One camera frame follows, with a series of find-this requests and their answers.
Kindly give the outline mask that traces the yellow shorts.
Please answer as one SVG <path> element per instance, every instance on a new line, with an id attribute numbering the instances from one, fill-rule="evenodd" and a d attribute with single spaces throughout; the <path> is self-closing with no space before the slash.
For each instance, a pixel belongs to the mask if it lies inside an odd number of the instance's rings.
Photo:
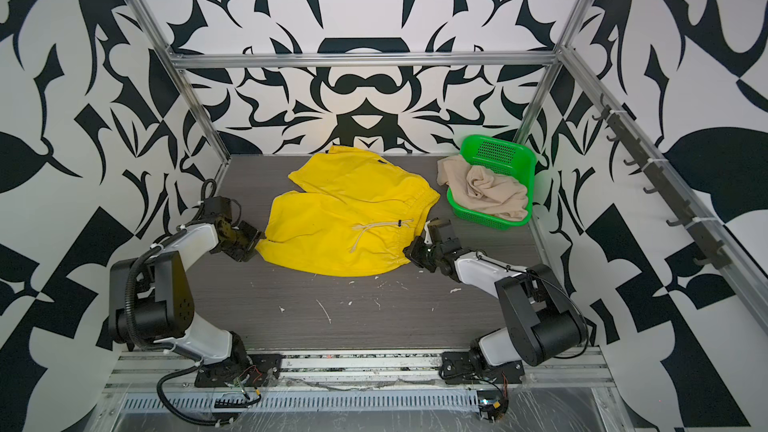
<path id="1" fill-rule="evenodd" d="M 256 249 L 267 262 L 334 277 L 366 277 L 408 264 L 440 195 L 420 175 L 374 152 L 333 146 L 289 174 Z"/>

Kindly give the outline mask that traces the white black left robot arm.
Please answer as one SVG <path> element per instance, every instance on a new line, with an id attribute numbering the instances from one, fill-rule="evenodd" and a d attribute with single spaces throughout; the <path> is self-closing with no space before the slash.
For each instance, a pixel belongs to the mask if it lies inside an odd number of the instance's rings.
<path id="1" fill-rule="evenodd" d="M 197 311 L 188 270 L 207 254 L 236 262 L 256 255 L 261 232 L 240 217 L 229 198 L 204 198 L 193 220 L 137 258 L 110 271 L 108 332 L 130 349 L 175 353 L 193 361 L 195 385 L 244 383 L 255 366 L 242 338 L 204 319 Z"/>

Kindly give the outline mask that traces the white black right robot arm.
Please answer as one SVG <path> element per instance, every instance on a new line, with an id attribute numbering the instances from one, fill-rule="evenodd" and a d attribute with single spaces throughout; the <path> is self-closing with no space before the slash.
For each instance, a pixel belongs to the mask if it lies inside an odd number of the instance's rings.
<path id="1" fill-rule="evenodd" d="M 498 300 L 504 327 L 475 339 L 465 352 L 445 353 L 440 368 L 447 383 L 498 385 L 517 382 L 523 368 L 550 359 L 570 360 L 586 352 L 586 319 L 544 264 L 513 266 L 485 252 L 464 248 L 456 238 L 429 242 L 419 236 L 404 249 L 410 262 L 429 272 L 473 286 Z"/>

